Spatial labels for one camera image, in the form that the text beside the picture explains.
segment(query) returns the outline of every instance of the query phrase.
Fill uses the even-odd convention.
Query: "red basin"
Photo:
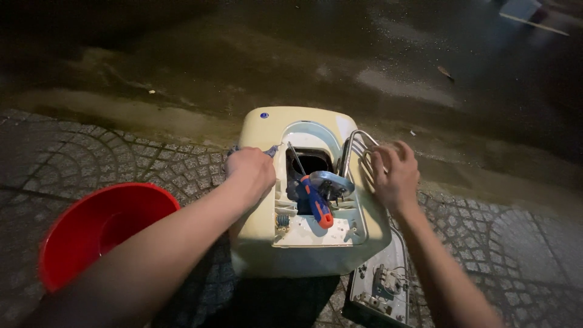
[[[83,197],[43,240],[40,280],[49,292],[58,290],[101,255],[179,208],[168,191],[149,183],[116,184]]]

